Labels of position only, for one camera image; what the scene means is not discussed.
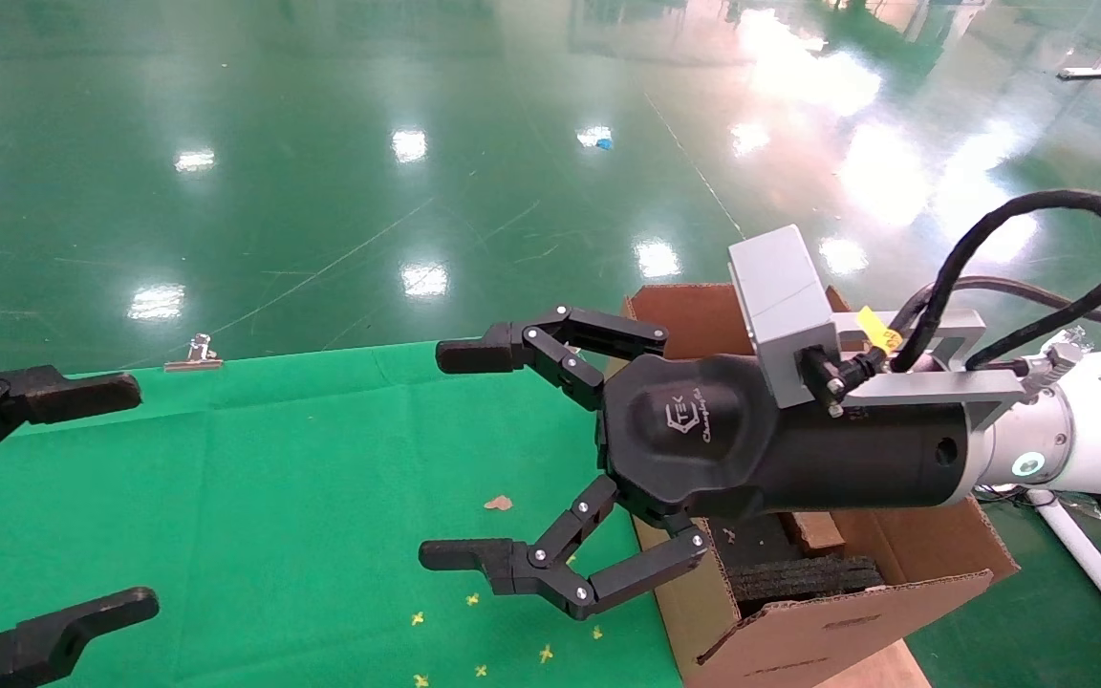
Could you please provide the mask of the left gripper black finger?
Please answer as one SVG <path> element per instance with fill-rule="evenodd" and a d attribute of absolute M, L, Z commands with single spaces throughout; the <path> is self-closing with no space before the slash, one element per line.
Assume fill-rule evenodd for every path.
<path fill-rule="evenodd" d="M 68 677 L 96 637 L 159 614 L 159 596 L 135 587 L 31 618 L 0 632 L 0 687 L 42 687 Z"/>
<path fill-rule="evenodd" d="M 126 372 L 72 379 L 54 365 L 0 371 L 0 443 L 23 425 L 101 417 L 140 405 L 139 381 Z"/>

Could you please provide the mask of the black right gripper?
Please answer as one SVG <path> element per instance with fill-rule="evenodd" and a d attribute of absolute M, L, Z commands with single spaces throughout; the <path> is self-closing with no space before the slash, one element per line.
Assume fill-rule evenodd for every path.
<path fill-rule="evenodd" d="M 816 401 L 781 408 L 755 356 L 668 360 L 657 356 L 667 341 L 667 327 L 570 306 L 494 323 L 480 338 L 438 341 L 434 360 L 447 375 L 530 369 L 582 409 L 599 411 L 608 476 L 597 476 L 536 543 L 424 540 L 421 566 L 479 571 L 494 596 L 539 596 L 585 621 L 702 561 L 709 537 L 676 513 L 746 518 L 935 506 L 957 495 L 969 435 L 956 402 L 857 408 L 838 418 Z M 633 361 L 606 382 L 585 352 Z M 570 556 L 620 496 L 639 518 L 669 515 L 668 539 L 577 574 Z"/>

